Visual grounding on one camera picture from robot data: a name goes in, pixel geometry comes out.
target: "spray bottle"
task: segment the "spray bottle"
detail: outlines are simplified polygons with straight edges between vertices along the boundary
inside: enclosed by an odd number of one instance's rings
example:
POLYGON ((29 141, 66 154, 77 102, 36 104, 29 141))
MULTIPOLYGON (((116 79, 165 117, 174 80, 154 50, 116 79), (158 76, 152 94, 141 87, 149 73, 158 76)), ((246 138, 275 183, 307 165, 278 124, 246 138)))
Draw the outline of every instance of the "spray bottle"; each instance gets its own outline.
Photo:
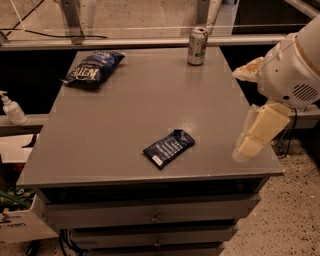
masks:
POLYGON ((27 117, 19 104, 5 96, 7 92, 0 91, 1 100, 3 102, 3 111, 6 113, 10 121, 14 125, 21 125, 27 121, 27 117))

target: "silver can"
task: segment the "silver can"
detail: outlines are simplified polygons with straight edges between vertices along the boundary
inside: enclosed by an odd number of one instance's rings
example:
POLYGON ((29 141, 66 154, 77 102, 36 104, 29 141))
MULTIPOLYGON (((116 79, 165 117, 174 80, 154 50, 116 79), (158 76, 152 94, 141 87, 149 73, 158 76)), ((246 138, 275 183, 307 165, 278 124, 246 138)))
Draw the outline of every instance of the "silver can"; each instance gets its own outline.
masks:
POLYGON ((202 65, 206 54, 208 32, 203 27, 195 27, 190 34, 188 62, 191 65, 202 65))

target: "drawer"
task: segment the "drawer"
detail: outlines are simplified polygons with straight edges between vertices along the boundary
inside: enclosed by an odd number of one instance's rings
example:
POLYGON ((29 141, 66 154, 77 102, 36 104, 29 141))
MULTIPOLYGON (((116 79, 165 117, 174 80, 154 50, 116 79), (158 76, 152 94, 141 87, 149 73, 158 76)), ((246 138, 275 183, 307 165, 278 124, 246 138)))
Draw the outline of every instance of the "drawer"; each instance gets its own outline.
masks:
POLYGON ((107 249, 90 251, 90 256, 218 256, 223 251, 222 244, 197 244, 163 247, 142 247, 127 249, 107 249))
POLYGON ((259 200, 254 194, 48 205, 47 219, 58 229, 239 219, 259 200))
POLYGON ((81 229, 72 232, 72 240, 82 249, 120 247, 160 247, 175 244, 228 241, 236 233, 234 225, 195 222, 148 226, 81 229))

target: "desk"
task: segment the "desk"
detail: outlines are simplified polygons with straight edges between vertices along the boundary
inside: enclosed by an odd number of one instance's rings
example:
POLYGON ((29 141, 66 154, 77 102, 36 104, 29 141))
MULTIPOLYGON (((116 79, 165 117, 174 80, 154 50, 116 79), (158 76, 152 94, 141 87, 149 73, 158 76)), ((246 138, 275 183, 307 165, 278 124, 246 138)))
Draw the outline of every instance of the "desk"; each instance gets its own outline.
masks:
POLYGON ((218 47, 202 66, 187 64, 186 48, 122 52, 97 90, 62 86, 18 184, 36 191, 48 223, 74 230, 80 247, 218 255, 283 168, 270 146, 233 161, 249 106, 218 47), (159 171, 142 150, 174 129, 196 144, 159 171))

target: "black packet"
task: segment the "black packet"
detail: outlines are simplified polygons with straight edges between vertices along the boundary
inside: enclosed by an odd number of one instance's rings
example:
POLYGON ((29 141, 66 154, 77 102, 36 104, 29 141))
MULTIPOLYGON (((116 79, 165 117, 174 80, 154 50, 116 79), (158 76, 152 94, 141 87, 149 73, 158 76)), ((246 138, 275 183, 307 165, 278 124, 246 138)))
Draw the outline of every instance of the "black packet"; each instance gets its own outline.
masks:
POLYGON ((66 84, 80 81, 96 86, 107 79, 125 56, 114 51, 94 51, 73 69, 62 81, 66 84))
POLYGON ((144 149, 143 153, 162 170, 172 159, 194 144, 195 141, 188 133, 177 129, 144 149))

